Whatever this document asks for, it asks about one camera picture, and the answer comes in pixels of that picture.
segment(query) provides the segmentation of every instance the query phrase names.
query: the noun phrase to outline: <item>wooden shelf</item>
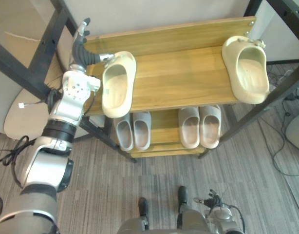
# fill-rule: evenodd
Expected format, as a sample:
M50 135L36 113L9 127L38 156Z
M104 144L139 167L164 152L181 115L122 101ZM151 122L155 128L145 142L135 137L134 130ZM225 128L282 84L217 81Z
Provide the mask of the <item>wooden shelf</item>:
M136 60L131 112L237 102L220 46L144 55ZM90 75L101 77L103 69L96 65ZM100 114L102 89L88 115Z
M131 150L132 157L190 155L180 141L178 109L237 102L225 68L221 46L231 36L250 32L255 17L220 19L137 32L104 35L86 43L94 53L130 51L137 71L130 112L150 111L151 146ZM102 77L103 64L89 66L88 75ZM88 115L101 115L102 90ZM85 106L88 108L91 97Z
M145 151L132 149L129 153L132 157L168 156L200 154L204 151L202 146L196 149L185 148L180 140L178 128L178 110L151 112L151 145ZM115 133L112 139L117 141Z
M137 152L131 153L132 157L156 157L156 156L171 156L171 155L193 155L201 154L204 152L204 148L197 147L196 149L185 149L185 150L171 150L171 151L154 151L154 152Z

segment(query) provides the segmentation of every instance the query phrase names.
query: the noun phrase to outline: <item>robotic hand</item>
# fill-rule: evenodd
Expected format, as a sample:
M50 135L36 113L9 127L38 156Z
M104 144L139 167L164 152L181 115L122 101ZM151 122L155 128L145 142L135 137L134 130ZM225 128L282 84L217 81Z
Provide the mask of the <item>robotic hand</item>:
M30 148L20 183L23 190L0 215L0 234L58 234L56 194L69 185L74 162L68 158L76 128L91 91L100 80L85 74L90 64L108 61L114 54L94 54L83 44L90 19L79 26L62 79L63 95L53 106L43 133Z
M215 225L215 233L218 234L244 234L245 222L241 211L233 205L227 205L221 201L219 195L212 189L210 189L209 199L194 198L197 203L202 203L209 207L210 210L206 212L205 218L208 222ZM243 223L243 232L238 228L238 225L234 221L231 208L235 208L241 217Z

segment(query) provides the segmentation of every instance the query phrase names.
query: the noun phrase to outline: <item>white wall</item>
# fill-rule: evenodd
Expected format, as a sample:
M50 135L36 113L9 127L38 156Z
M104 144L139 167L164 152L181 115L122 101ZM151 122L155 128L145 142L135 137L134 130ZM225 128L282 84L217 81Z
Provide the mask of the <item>white wall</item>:
M40 39L46 24L29 0L0 0L0 44L6 48L4 32ZM4 119L21 86L0 72L0 132Z
M250 37L264 40L268 61L299 59L299 40L266 0L262 1L256 17Z
M65 0L92 35L243 16L249 0Z

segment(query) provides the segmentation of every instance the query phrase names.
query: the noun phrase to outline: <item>floor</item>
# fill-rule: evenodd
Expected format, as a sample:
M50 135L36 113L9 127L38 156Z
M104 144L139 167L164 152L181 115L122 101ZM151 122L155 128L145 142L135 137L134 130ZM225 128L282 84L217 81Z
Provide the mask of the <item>floor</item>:
M269 76L279 78L295 67L268 67ZM287 124L299 113L299 100L285 106L291 113ZM232 108L232 116L227 117L223 111L223 132L252 106L235 104ZM279 102L263 117L280 129L283 113ZM278 149L280 137L262 121L261 126L271 149ZM0 136L0 149L14 145L13 140ZM115 234L123 221L138 216L137 200L141 196L149 201L151 229L174 228L177 188L186 185L191 198L207 198L210 188L224 194L225 203L242 211L246 233L299 234L299 177L276 171L257 122L202 159L193 155L162 156L138 159L133 164L95 138L77 141L71 159L75 162L72 182L58 196L61 233ZM24 160L25 154L19 158L18 169ZM299 174L299 150L292 145L285 145L277 161L282 170ZM0 165L0 196L8 202L18 193L10 168ZM194 209L205 210L192 199L189 203Z

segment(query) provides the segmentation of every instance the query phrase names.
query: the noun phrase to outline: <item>white slipper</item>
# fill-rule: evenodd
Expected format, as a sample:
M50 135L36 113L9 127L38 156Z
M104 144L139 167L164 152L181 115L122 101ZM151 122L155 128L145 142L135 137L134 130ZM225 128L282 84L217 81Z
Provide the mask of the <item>white slipper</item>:
M266 73L265 44L233 36L222 47L222 57L227 68L235 97L250 104L263 102L269 94Z
M102 109L110 118L119 118L129 112L132 104L136 61L127 51L115 54L103 72Z
M133 113L134 144L138 150L150 146L151 116L149 112Z
M133 149L133 136L130 124L130 113L121 118L115 118L114 127L121 150L129 151Z
M179 110L179 130L182 144L189 149L199 145L198 107L185 107Z
M200 144L208 149L216 148L221 134L221 109L218 105L199 107Z

